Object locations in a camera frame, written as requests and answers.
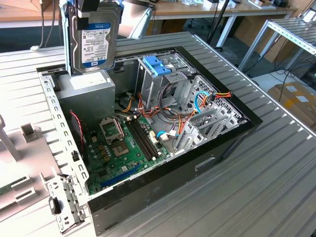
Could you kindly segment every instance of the blue pcie slot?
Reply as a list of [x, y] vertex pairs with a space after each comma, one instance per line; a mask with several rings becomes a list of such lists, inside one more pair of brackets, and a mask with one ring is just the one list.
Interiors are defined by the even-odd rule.
[[132, 169], [130, 169], [130, 170], [128, 170], [128, 171], [126, 171], [126, 172], [124, 172], [124, 173], [118, 175], [117, 177], [114, 177], [114, 178], [112, 178], [112, 179], [110, 179], [110, 180], [108, 180], [108, 181], [102, 182], [102, 183], [101, 183], [101, 188], [106, 187], [106, 186], [109, 186], [109, 185], [111, 185], [111, 184], [114, 184], [114, 183], [116, 183], [116, 182], [118, 182], [118, 181], [120, 181], [120, 180], [122, 180], [122, 179], [125, 179], [127, 176], [130, 176], [130, 175], [132, 175], [133, 173], [135, 173], [136, 170], [137, 170], [139, 167], [140, 167], [140, 164], [137, 165], [137, 166], [135, 166], [134, 168], [132, 168]]

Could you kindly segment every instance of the desk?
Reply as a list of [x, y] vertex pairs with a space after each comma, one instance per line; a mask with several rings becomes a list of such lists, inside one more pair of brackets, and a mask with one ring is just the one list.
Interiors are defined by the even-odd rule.
[[[27, 26], [40, 26], [41, 18], [40, 12], [24, 10], [15, 7], [4, 6], [5, 9], [0, 9], [0, 28], [12, 27], [27, 27]], [[236, 18], [238, 16], [255, 16], [255, 15], [284, 15], [285, 19], [289, 18], [297, 8], [290, 7], [287, 9], [277, 7], [276, 10], [266, 9], [261, 10], [247, 0], [243, 0], [241, 4], [237, 4], [235, 8], [227, 8], [224, 17], [229, 17], [225, 28], [217, 42], [217, 47], [222, 47], [229, 31], [231, 30]], [[186, 6], [181, 2], [158, 2], [156, 4], [155, 12], [155, 33], [159, 34], [162, 26], [162, 20], [168, 19], [187, 19], [187, 18], [204, 18], [214, 17], [215, 8], [207, 8], [203, 4], [197, 6]], [[52, 6], [50, 6], [44, 15], [45, 20], [52, 18]], [[50, 25], [50, 21], [46, 21], [45, 25]]]
[[[307, 237], [316, 226], [316, 135], [199, 37], [187, 32], [118, 40], [117, 55], [183, 46], [262, 120], [221, 164], [117, 224], [102, 237]], [[61, 170], [64, 146], [37, 67], [64, 63], [62, 47], [0, 54], [0, 112], [41, 127]], [[27, 111], [21, 116], [18, 110]], [[19, 124], [6, 121], [5, 129]], [[14, 237], [59, 237], [48, 198], [0, 223]], [[87, 218], [67, 237], [93, 237]]]

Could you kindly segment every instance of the metal shelf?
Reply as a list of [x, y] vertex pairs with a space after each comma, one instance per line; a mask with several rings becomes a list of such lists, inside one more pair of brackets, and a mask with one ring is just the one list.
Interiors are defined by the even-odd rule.
[[[189, 33], [118, 41], [117, 55], [135, 49], [183, 46], [264, 122], [223, 163], [119, 223], [107, 237], [310, 236], [316, 227], [316, 135], [243, 73]], [[0, 54], [0, 112], [6, 130], [40, 126], [61, 170], [63, 146], [36, 68], [64, 62], [61, 47]], [[59, 236], [48, 199], [0, 223], [15, 237]], [[68, 237], [94, 236], [89, 219]]]
[[261, 55], [263, 55], [269, 49], [278, 34], [284, 36], [302, 49], [297, 55], [295, 55], [291, 63], [286, 68], [290, 67], [290, 65], [297, 59], [303, 50], [306, 50], [310, 54], [316, 54], [316, 26], [308, 24], [300, 18], [267, 20], [243, 58], [242, 62], [240, 63], [238, 67], [239, 70], [242, 71], [245, 68], [248, 60], [250, 59], [268, 28], [274, 30], [275, 33], [269, 40], [267, 46], [261, 52]]

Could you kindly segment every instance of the ram slot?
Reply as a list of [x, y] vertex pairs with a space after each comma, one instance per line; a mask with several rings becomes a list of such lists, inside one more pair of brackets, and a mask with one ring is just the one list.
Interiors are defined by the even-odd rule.
[[150, 149], [152, 157], [156, 157], [157, 158], [158, 157], [158, 153], [157, 153], [155, 147], [153, 146], [152, 142], [149, 140], [148, 136], [144, 132], [144, 130], [142, 130], [139, 122], [135, 120], [134, 121], [134, 125], [135, 125], [135, 129], [136, 129], [137, 133], [141, 135], [143, 141], [146, 143], [147, 147]]
[[130, 133], [133, 135], [136, 143], [138, 144], [138, 146], [140, 147], [140, 149], [142, 150], [142, 152], [144, 153], [145, 157], [147, 160], [151, 160], [152, 156], [150, 154], [150, 152], [148, 151], [148, 149], [146, 148], [146, 145], [142, 142], [142, 140], [140, 139], [139, 135], [137, 134], [136, 130], [134, 129], [133, 125], [131, 124], [131, 122], [127, 122], [126, 126], [128, 128], [128, 130], [130, 131]]

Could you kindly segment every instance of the motherboard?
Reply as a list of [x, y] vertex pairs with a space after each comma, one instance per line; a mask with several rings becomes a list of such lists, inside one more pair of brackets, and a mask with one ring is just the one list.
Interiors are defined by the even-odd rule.
[[[90, 195], [157, 165], [170, 156], [167, 149], [153, 139], [153, 131], [143, 116], [131, 118], [130, 121], [116, 120], [116, 123], [122, 129], [123, 137], [120, 139], [110, 141], [104, 135], [105, 132], [107, 136], [113, 137], [121, 133], [120, 128], [112, 123], [84, 135], [88, 144], [85, 163], [89, 172], [87, 184]], [[143, 144], [148, 142], [151, 144], [146, 144], [146, 147], [152, 148], [152, 151], [144, 150]]]

